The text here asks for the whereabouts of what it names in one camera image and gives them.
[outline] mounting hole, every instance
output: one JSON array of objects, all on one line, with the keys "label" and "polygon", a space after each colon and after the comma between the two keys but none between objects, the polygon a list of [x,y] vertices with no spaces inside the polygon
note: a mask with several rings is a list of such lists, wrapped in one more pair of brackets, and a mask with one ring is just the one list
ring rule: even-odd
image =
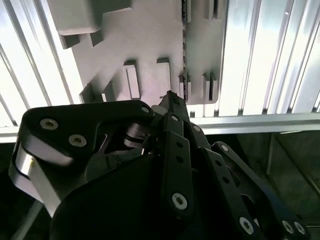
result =
[{"label": "mounting hole", "polygon": [[87,140],[84,136],[74,134],[69,137],[69,143],[74,147],[82,148],[87,145]]},{"label": "mounting hole", "polygon": [[177,116],[175,116],[175,115],[172,115],[171,118],[172,118],[173,120],[177,121],[177,122],[179,121],[179,118],[178,118]]},{"label": "mounting hole", "polygon": [[176,142],[176,145],[177,145],[179,148],[181,148],[181,149],[184,147],[184,146],[182,145],[182,143],[181,143],[181,142],[178,142],[178,141]]},{"label": "mounting hole", "polygon": [[172,195],[172,202],[174,206],[179,210],[185,210],[188,207],[188,202],[185,196],[176,192]]},{"label": "mounting hole", "polygon": [[141,107],[141,110],[144,111],[147,114],[150,112],[149,109],[146,108],[145,106]]},{"label": "mounting hole", "polygon": [[284,226],[285,230],[290,233],[290,234],[294,234],[294,229],[293,227],[287,222],[287,221],[282,221],[282,225]]},{"label": "mounting hole", "polygon": [[295,221],[295,222],[294,222],[294,225],[295,225],[296,229],[298,229],[298,231],[299,231],[300,233],[302,233],[303,235],[306,234],[306,230],[304,229],[304,227],[303,227],[300,223],[298,223],[297,221]]},{"label": "mounting hole", "polygon": [[56,130],[59,127],[59,124],[56,120],[51,118],[45,118],[40,121],[40,125],[43,129],[46,130]]},{"label": "mounting hole", "polygon": [[226,178],[225,176],[223,176],[222,179],[223,179],[223,181],[224,181],[226,184],[230,183],[229,179]]},{"label": "mounting hole", "polygon": [[180,156],[176,156],[175,158],[178,161],[178,163],[182,164],[184,162],[184,159],[182,157],[180,157]]}]

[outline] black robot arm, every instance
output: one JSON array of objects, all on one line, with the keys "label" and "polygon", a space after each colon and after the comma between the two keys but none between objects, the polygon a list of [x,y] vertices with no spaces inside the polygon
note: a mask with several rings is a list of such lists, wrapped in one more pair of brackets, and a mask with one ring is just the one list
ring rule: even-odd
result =
[{"label": "black robot arm", "polygon": [[[141,156],[87,182],[93,156],[134,148]],[[209,145],[171,91],[152,108],[131,100],[27,111],[9,173],[44,203],[51,240],[310,239],[228,145]]]}]

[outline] screw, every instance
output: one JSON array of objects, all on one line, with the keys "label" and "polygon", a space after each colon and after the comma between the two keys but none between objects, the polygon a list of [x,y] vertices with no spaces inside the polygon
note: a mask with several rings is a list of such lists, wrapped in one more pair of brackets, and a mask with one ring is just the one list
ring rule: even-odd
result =
[{"label": "screw", "polygon": [[287,230],[288,233],[291,233],[291,234],[294,233],[294,229],[287,221],[282,221],[282,225],[284,226],[285,230]]},{"label": "screw", "polygon": [[294,222],[294,225],[296,227],[296,229],[298,229],[298,231],[300,233],[302,233],[303,235],[306,234],[306,230],[301,226],[300,223],[298,223],[297,221]]},{"label": "screw", "polygon": [[187,199],[178,192],[172,195],[172,202],[174,206],[179,210],[185,210],[188,206]]},{"label": "screw", "polygon": [[74,147],[83,148],[87,145],[87,140],[84,136],[73,134],[69,137],[69,143]]},{"label": "screw", "polygon": [[225,152],[229,152],[229,149],[225,145],[221,145],[221,148]]},{"label": "screw", "polygon": [[40,125],[43,129],[46,130],[56,130],[59,127],[59,124],[57,121],[50,119],[50,118],[45,118],[40,121]]},{"label": "screw", "polygon": [[201,132],[201,128],[198,127],[197,125],[194,125],[194,126],[193,126],[193,129],[196,130],[198,133]]},{"label": "screw", "polygon": [[243,228],[243,230],[249,234],[249,235],[252,235],[254,234],[255,230],[254,230],[254,227],[252,226],[251,222],[249,222],[248,219],[246,219],[245,217],[240,217],[239,218],[239,223],[241,225],[241,227]]},{"label": "screw", "polygon": [[146,108],[145,106],[141,107],[141,110],[144,111],[147,114],[150,112],[149,109]]},{"label": "screw", "polygon": [[175,120],[177,122],[179,121],[179,118],[177,118],[175,115],[172,115],[171,117],[172,117],[173,120]]}]

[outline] corrugated metal wall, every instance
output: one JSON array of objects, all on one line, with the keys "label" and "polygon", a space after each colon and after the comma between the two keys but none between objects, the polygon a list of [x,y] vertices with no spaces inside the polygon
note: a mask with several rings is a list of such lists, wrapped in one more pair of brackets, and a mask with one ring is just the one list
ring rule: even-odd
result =
[{"label": "corrugated metal wall", "polygon": [[79,104],[83,89],[45,0],[0,1],[0,133],[27,109]]},{"label": "corrugated metal wall", "polygon": [[[240,116],[237,121],[247,123],[249,115],[320,112],[319,0],[218,0],[215,19],[202,13],[213,0],[187,2],[188,99],[202,103],[188,106],[192,118]],[[82,35],[79,44],[63,50],[47,0],[0,0],[0,142],[15,141],[29,108],[78,104],[88,83],[102,93],[127,60],[137,60],[133,76],[142,81],[139,96],[147,104],[160,102],[163,78],[165,90],[180,91],[180,0],[128,3],[128,11],[103,16],[96,45]],[[226,24],[221,6],[228,8]],[[168,62],[158,62],[163,57]],[[209,70],[221,76],[214,104],[204,104],[213,101],[204,99],[200,79]],[[113,91],[119,88],[125,98],[116,99],[130,97],[119,82],[112,82]]]},{"label": "corrugated metal wall", "polygon": [[320,1],[230,0],[216,104],[197,118],[320,112]]}]

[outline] metal frame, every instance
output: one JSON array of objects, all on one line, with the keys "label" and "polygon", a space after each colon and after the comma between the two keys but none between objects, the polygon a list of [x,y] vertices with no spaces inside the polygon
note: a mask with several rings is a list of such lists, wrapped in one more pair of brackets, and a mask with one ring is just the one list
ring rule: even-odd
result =
[{"label": "metal frame", "polygon": [[[320,114],[318,113],[195,117],[190,120],[198,125],[206,135],[320,130]],[[15,143],[18,131],[18,126],[0,127],[0,143]]]}]

